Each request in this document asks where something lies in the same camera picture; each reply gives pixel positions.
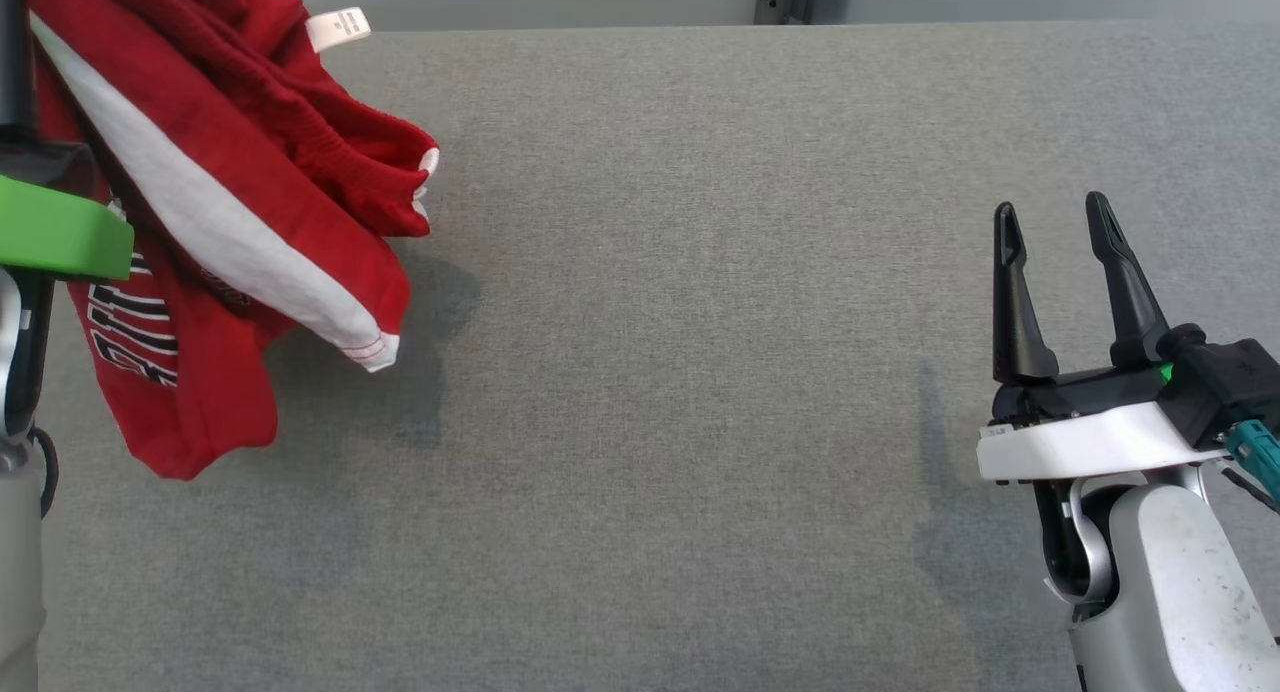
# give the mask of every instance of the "teal connector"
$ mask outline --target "teal connector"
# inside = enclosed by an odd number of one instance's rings
[[[1280,443],[1265,423],[1258,420],[1236,423],[1226,440],[1226,450],[1266,487],[1272,500],[1280,501]]]

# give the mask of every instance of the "gray textured tablecloth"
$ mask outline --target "gray textured tablecloth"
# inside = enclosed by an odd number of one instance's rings
[[[1172,322],[1280,349],[1280,26],[381,35],[444,148],[397,368],[306,335],[282,429],[129,459],[69,304],[42,423],[52,691],[1076,688],[1029,491],[978,478],[991,214],[1066,368],[1083,201]],[[1212,478],[1280,625],[1280,524]]]

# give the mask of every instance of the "red garment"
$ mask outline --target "red garment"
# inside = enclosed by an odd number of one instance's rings
[[[439,153],[325,73],[301,0],[29,1],[47,139],[83,139],[65,86],[128,177],[133,278],[72,295],[133,455],[193,478],[268,445],[261,353],[296,324],[394,363],[410,290],[380,237],[429,233]]]

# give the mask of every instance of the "green plastic part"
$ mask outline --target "green plastic part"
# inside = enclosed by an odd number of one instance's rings
[[[127,279],[133,228],[84,197],[0,177],[0,265]]]

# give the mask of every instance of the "gray fabric surface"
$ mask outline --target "gray fabric surface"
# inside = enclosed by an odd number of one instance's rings
[[[1174,322],[1280,347],[1280,27],[381,35],[444,148],[401,365],[270,356],[280,440],[128,458],[68,304],[46,689],[1075,689],[980,482],[991,214],[1106,361],[1085,191]],[[1211,491],[1280,627],[1280,524]]]

